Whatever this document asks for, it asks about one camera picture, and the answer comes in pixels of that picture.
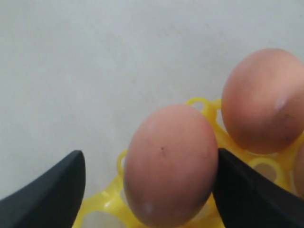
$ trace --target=white surface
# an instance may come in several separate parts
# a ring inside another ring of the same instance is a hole
[[[250,52],[304,60],[301,0],[0,1],[0,197],[74,149],[86,194],[152,111],[220,98]]]

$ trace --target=yellow egg holder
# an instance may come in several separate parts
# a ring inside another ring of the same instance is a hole
[[[275,171],[276,174],[272,181],[283,189],[295,193],[291,172],[293,170],[296,151],[299,149],[303,142],[304,134],[302,134],[289,148],[281,151],[280,153],[271,155],[255,155],[248,151],[240,149],[232,141],[227,132],[223,130],[223,128],[218,124],[218,110],[221,109],[220,99],[208,101],[202,97],[195,97],[186,102],[188,105],[193,105],[195,103],[204,104],[204,108],[201,113],[211,123],[218,141],[219,148],[226,148],[253,168],[257,167],[259,164],[267,165],[268,167],[272,168],[272,171]],[[136,217],[133,215],[131,210],[122,199],[121,193],[123,191],[124,176],[122,160],[125,157],[126,153],[127,151],[124,151],[118,156],[116,164],[118,175],[110,183],[110,185],[102,192],[99,192],[83,200],[73,228],[81,228],[84,216],[94,211],[102,211],[116,216],[121,222],[125,224],[126,228],[146,227],[136,219]],[[212,195],[208,199],[202,211],[193,220],[183,225],[181,228],[200,227],[224,228]]]

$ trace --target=black plastic claw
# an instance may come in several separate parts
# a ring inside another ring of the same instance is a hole
[[[0,228],[71,228],[82,203],[86,166],[73,151],[53,168],[0,201]]]
[[[226,228],[304,228],[304,201],[225,149],[213,194]]]

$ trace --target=brown egg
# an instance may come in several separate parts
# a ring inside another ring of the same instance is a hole
[[[217,142],[207,119],[185,104],[165,107],[132,138],[124,165],[128,204],[147,226],[175,228],[205,204],[217,166]]]
[[[304,199],[304,143],[294,162],[294,186],[298,196]]]
[[[227,132],[243,149],[280,152],[304,130],[304,65],[277,48],[257,51],[241,61],[222,95]]]

